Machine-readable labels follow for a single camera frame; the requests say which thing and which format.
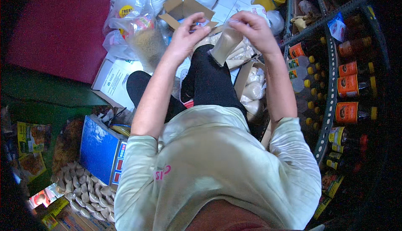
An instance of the snack package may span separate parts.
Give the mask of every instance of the snack package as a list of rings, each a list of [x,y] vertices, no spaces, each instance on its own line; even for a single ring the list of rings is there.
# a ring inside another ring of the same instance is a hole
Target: snack package
[[[18,151],[22,153],[38,153],[47,151],[51,141],[52,126],[50,124],[29,124],[17,122]]]
[[[42,153],[29,153],[20,158],[21,170],[28,183],[46,171]]]

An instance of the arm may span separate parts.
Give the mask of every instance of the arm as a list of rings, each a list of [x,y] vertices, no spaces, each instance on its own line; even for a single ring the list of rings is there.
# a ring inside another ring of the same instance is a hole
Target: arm
[[[147,88],[138,104],[131,124],[131,135],[151,136],[158,139],[168,110],[174,75],[178,66],[190,54],[193,47],[201,41],[211,28],[195,26],[195,22],[205,22],[204,13],[195,13],[184,20],[174,32],[172,41],[166,49]]]
[[[231,18],[243,22],[231,22],[230,26],[243,33],[264,56],[267,104],[272,121],[277,123],[281,118],[296,118],[296,99],[289,73],[267,22],[263,17],[246,11],[240,11]]]

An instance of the woman's right hand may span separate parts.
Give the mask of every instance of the woman's right hand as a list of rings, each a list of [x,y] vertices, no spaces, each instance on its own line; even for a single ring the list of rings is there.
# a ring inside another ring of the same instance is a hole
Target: woman's right hand
[[[265,56],[282,55],[271,28],[263,17],[243,10],[234,14],[231,19],[239,21],[230,22],[230,26],[247,37]]]

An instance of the hand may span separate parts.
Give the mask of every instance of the hand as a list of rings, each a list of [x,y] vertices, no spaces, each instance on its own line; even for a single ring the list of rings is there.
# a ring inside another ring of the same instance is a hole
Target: hand
[[[240,11],[234,14],[231,19],[240,21],[232,21],[229,24],[247,37],[250,43],[261,53],[266,56],[282,55],[271,28],[263,17],[249,11]]]
[[[195,23],[205,22],[204,13],[198,12],[187,17],[180,27],[173,33],[172,41],[170,42],[165,54],[169,54],[176,60],[180,60],[181,64],[184,59],[191,53],[194,46],[199,43],[204,37],[211,32],[209,26],[201,27],[193,26]]]

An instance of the small plastic packet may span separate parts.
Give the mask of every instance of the small plastic packet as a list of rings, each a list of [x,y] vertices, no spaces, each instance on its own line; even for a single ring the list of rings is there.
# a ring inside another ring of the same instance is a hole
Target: small plastic packet
[[[224,66],[224,63],[228,58],[228,56],[243,40],[243,35],[240,32],[236,31],[234,28],[230,27],[229,22],[231,21],[233,20],[232,19],[226,20],[224,24],[224,29],[222,31],[221,36],[218,39],[218,42],[216,43],[214,48],[210,51],[211,56],[220,66]]]

